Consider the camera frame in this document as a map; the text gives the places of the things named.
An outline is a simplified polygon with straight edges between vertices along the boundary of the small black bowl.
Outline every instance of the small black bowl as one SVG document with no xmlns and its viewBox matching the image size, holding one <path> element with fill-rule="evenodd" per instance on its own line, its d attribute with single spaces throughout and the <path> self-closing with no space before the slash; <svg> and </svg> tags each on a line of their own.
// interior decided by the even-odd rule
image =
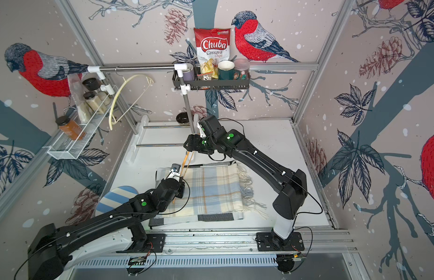
<svg viewBox="0 0 434 280">
<path fill-rule="evenodd" d="M 189 123 L 189 118 L 187 117 L 187 112 L 181 112 L 177 115 L 177 122 L 182 125 Z"/>
</svg>

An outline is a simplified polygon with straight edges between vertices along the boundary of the black jar lid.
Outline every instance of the black jar lid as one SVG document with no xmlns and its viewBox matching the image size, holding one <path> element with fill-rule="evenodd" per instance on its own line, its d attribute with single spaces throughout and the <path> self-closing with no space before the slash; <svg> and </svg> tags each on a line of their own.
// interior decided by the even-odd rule
<svg viewBox="0 0 434 280">
<path fill-rule="evenodd" d="M 57 123 L 57 125 L 59 126 L 64 126 L 67 125 L 70 122 L 71 119 L 69 119 L 69 117 L 63 115 L 61 117 L 58 117 L 55 122 Z"/>
<path fill-rule="evenodd" d="M 96 95 L 96 94 L 95 94 L 94 92 L 92 92 L 92 91 L 88 91 L 88 92 L 86 92 L 85 94 L 83 94 L 83 97 L 84 97 L 86 100 L 88 100 L 88 99 L 94 98 L 95 95 Z"/>
<path fill-rule="evenodd" d="M 87 88 L 89 91 L 95 91 L 96 89 L 100 88 L 100 83 L 96 78 L 89 78 L 82 82 L 82 84 Z"/>
</svg>

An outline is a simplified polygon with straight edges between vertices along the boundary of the jar lid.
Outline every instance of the jar lid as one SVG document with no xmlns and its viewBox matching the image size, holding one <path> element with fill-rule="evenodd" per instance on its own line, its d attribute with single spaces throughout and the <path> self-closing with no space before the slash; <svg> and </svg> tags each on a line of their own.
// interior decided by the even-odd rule
<svg viewBox="0 0 434 280">
<path fill-rule="evenodd" d="M 63 115 L 61 117 L 58 117 L 55 122 L 57 123 L 57 125 L 59 126 L 64 126 L 67 125 L 70 122 L 71 119 L 69 119 L 69 117 Z"/>
<path fill-rule="evenodd" d="M 89 78 L 82 82 L 82 84 L 87 88 L 89 91 L 95 91 L 96 89 L 100 88 L 100 83 L 96 78 Z"/>
<path fill-rule="evenodd" d="M 250 62 L 245 58 L 238 58 L 234 60 L 234 68 L 237 70 L 248 70 L 250 69 Z"/>
<path fill-rule="evenodd" d="M 96 94 L 95 94 L 94 92 L 92 92 L 92 91 L 88 91 L 88 92 L 86 92 L 85 94 L 83 94 L 83 97 L 84 97 L 85 99 L 91 99 L 91 98 L 94 98 L 95 95 L 96 95 Z"/>
</svg>

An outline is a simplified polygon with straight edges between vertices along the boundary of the metal plate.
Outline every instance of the metal plate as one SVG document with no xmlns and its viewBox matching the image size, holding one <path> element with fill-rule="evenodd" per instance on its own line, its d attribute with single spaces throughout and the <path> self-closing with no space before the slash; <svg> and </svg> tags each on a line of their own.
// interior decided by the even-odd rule
<svg viewBox="0 0 434 280">
<path fill-rule="evenodd" d="M 147 234 L 147 242 L 151 242 L 153 244 L 153 252 L 162 253 L 165 243 L 165 234 Z M 142 252 L 146 253 L 149 249 L 150 248 L 147 248 Z"/>
<path fill-rule="evenodd" d="M 259 238 L 261 239 L 271 239 L 271 232 L 258 232 L 256 233 L 256 240 Z M 269 244 L 266 244 L 264 242 L 258 242 L 257 243 L 257 249 L 259 252 L 268 252 L 268 251 L 277 251 Z M 303 239 L 301 238 L 301 233 L 299 232 L 293 232 L 292 237 L 290 238 L 289 243 L 284 246 L 284 248 L 281 251 L 304 251 L 304 244 Z"/>
</svg>

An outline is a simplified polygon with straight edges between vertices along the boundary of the red bird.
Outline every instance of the red bird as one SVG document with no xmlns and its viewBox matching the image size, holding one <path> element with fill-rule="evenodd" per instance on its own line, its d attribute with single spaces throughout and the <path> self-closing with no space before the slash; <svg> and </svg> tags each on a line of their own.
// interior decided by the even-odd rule
<svg viewBox="0 0 434 280">
<path fill-rule="evenodd" d="M 68 74 L 86 72 L 88 65 L 70 61 L 62 56 L 48 56 L 15 43 L 5 51 L 10 71 L 18 70 L 37 90 L 49 96 L 70 96 Z"/>
<path fill-rule="evenodd" d="M 415 184 L 418 184 L 425 189 L 427 189 L 434 199 L 434 136 L 430 137 L 429 140 L 424 144 L 424 147 L 422 148 L 421 152 L 421 171 L 422 171 L 422 180 L 416 181 L 409 179 L 407 176 L 405 176 L 404 169 L 401 166 L 396 166 L 401 172 L 402 176 L 404 176 L 404 184 L 399 186 L 401 189 L 403 189 L 407 183 L 407 181 L 413 182 Z M 434 223 L 429 222 L 426 217 L 418 213 L 418 216 L 422 217 L 427 224 L 431 227 L 432 232 L 427 233 L 429 236 L 434 236 Z"/>
<path fill-rule="evenodd" d="M 371 1 L 367 1 L 363 3 L 361 6 L 370 3 Z M 404 0 L 374 0 L 372 2 L 379 4 L 379 9 L 377 10 L 377 13 L 379 13 L 380 9 L 387 9 L 388 10 L 388 19 L 395 18 L 394 15 L 391 14 L 391 9 L 399 5 L 400 3 L 404 2 Z"/>
<path fill-rule="evenodd" d="M 292 58 L 279 45 L 275 37 L 260 25 L 256 14 L 253 12 L 243 11 L 237 13 L 231 25 L 236 26 L 236 47 L 247 59 L 266 62 L 273 57 L 282 57 L 293 62 L 299 62 Z"/>
</svg>

